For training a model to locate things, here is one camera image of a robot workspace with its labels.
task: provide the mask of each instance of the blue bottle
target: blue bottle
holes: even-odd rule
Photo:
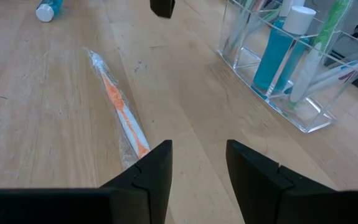
[[[253,79],[253,84],[257,88],[261,90],[268,89],[284,59],[284,56],[293,43],[291,35],[294,37],[304,35],[315,14],[316,11],[310,8],[292,6],[286,19],[279,18],[274,23],[274,26],[280,29],[282,28],[290,35],[279,29],[272,28],[265,53],[263,54],[259,68],[255,74],[255,78]],[[276,91],[282,91],[284,89],[301,56],[303,55],[305,48],[306,46],[304,44],[299,42],[295,43],[293,51],[287,59],[286,65],[276,83]]]
[[[42,22],[50,22],[60,12],[62,0],[42,0],[36,8],[36,16]]]

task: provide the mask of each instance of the wooden surface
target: wooden surface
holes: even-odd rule
[[[152,147],[174,143],[167,223],[243,223],[225,163],[236,139],[335,189],[358,189],[358,103],[303,134],[215,53],[223,0],[66,0],[51,23],[38,1],[0,0],[0,187],[96,187],[123,169],[121,129],[92,72],[106,60]]]

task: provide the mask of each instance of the bottle cap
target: bottle cap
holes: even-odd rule
[[[290,34],[304,35],[313,21],[316,11],[303,6],[292,6],[283,29]]]
[[[284,0],[280,10],[280,17],[287,17],[292,6],[303,6],[305,0]]]
[[[54,16],[54,10],[48,4],[41,4],[36,9],[36,16],[42,22],[50,22]]]

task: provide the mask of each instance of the plastic wrapper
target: plastic wrapper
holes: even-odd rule
[[[113,76],[108,65],[96,52],[86,49],[92,69],[102,82],[109,101],[116,111],[124,136],[120,137],[120,154],[122,166],[127,169],[138,159],[150,152],[147,139],[136,118],[130,110],[128,100],[118,89],[118,80]]]

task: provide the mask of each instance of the clear acrylic organizer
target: clear acrylic organizer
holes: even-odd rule
[[[294,37],[272,22],[278,17],[280,3],[271,2],[252,11],[241,0],[228,0],[225,8],[218,52],[234,72],[266,103],[304,133],[326,127],[347,113],[358,100],[358,50],[337,59],[312,47],[324,23],[312,21],[306,35]],[[256,85],[255,74],[266,52],[270,32],[292,40],[270,84]],[[335,31],[327,49],[340,38],[358,40],[340,30]],[[311,77],[300,88],[305,77]]]

